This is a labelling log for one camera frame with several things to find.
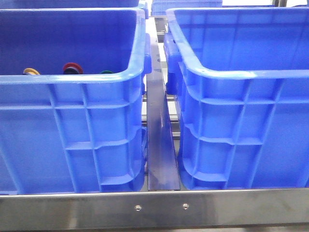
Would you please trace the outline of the red mushroom push button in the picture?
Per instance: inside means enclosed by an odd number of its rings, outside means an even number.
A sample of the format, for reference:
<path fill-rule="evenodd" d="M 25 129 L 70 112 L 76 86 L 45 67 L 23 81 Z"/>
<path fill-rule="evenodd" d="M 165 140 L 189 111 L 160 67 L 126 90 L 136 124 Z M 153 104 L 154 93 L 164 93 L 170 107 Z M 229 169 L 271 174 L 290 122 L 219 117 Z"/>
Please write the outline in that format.
<path fill-rule="evenodd" d="M 63 74 L 83 74 L 82 67 L 75 62 L 68 62 L 63 66 Z"/>

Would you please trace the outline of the yellow mushroom push button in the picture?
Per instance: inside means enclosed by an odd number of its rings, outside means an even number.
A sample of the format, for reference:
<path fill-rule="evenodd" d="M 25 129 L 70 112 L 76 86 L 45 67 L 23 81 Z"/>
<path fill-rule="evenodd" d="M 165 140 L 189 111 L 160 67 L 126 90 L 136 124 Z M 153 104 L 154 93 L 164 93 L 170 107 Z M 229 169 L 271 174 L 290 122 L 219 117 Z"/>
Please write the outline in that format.
<path fill-rule="evenodd" d="M 34 68 L 25 68 L 23 70 L 24 75 L 40 75 L 40 73 Z"/>

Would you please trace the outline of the steel divider bar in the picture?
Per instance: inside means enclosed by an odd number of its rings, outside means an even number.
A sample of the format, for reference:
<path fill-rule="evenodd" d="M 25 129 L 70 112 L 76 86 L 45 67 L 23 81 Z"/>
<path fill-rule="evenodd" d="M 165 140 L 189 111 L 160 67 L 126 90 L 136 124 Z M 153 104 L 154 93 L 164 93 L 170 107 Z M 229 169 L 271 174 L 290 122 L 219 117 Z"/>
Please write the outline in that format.
<path fill-rule="evenodd" d="M 150 37 L 152 71 L 146 77 L 148 190 L 180 190 L 178 164 L 156 36 Z"/>

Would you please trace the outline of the green mushroom push button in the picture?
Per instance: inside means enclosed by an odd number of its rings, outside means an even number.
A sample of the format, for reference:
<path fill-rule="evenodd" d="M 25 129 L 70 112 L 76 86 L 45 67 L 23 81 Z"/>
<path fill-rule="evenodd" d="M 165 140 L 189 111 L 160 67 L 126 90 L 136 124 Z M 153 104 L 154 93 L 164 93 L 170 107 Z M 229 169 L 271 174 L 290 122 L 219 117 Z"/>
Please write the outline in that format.
<path fill-rule="evenodd" d="M 110 71 L 110 70 L 103 70 L 100 72 L 100 74 L 112 74 L 114 72 Z"/>

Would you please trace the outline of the right blue plastic bin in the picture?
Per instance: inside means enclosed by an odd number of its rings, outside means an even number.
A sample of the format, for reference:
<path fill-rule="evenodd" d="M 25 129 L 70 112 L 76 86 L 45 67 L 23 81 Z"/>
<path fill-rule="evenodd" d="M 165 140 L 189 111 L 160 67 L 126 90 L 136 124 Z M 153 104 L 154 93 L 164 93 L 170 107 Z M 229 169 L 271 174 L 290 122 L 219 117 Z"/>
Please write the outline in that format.
<path fill-rule="evenodd" d="M 308 187 L 308 7 L 172 8 L 166 17 L 183 185 Z"/>

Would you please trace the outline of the blue plastic bin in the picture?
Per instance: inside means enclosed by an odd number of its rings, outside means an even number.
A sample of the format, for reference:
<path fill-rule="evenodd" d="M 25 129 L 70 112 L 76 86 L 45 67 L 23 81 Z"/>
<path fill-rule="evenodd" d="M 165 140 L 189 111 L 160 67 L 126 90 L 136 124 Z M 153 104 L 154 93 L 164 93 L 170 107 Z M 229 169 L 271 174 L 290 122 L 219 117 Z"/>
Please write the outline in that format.
<path fill-rule="evenodd" d="M 2 195 L 142 188 L 145 23 L 133 8 L 1 10 Z M 68 62 L 84 73 L 63 74 Z"/>
<path fill-rule="evenodd" d="M 172 8 L 166 17 L 183 185 L 308 187 L 308 7 Z"/>

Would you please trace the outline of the left blue plastic bin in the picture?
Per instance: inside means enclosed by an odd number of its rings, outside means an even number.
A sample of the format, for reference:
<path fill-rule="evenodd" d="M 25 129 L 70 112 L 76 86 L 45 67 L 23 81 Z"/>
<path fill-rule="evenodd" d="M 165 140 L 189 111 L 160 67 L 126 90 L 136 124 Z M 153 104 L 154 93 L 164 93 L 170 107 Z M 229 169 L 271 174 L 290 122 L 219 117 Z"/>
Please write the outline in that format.
<path fill-rule="evenodd" d="M 145 23 L 133 8 L 1 10 L 2 195 L 142 188 Z M 63 74 L 68 62 L 84 73 Z"/>

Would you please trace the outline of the far right blue bin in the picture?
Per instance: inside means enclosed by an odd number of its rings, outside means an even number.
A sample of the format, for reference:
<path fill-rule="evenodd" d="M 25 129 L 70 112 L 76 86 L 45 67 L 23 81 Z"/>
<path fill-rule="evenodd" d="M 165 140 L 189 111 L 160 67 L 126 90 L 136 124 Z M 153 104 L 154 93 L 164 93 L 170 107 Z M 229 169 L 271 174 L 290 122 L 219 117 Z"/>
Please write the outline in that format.
<path fill-rule="evenodd" d="M 153 0 L 151 16 L 165 16 L 171 8 L 273 7 L 273 0 Z"/>

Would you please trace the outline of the far left blue bin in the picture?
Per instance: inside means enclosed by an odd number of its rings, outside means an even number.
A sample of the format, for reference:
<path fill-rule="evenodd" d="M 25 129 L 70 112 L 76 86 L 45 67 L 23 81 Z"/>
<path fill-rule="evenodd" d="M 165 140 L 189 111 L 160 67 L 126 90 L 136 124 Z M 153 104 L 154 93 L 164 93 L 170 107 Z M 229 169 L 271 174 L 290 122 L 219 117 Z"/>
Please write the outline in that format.
<path fill-rule="evenodd" d="M 44 8 L 138 8 L 149 18 L 145 0 L 1 0 L 1 9 L 44 9 Z"/>

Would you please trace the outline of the steel front rail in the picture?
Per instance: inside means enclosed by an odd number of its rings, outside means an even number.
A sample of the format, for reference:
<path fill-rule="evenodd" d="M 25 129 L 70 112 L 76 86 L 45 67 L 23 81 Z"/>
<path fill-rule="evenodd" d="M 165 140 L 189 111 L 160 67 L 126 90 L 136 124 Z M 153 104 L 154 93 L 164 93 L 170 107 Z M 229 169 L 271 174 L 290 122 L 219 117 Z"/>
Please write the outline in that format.
<path fill-rule="evenodd" d="M 306 188 L 7 195 L 2 231 L 187 229 L 309 223 Z"/>

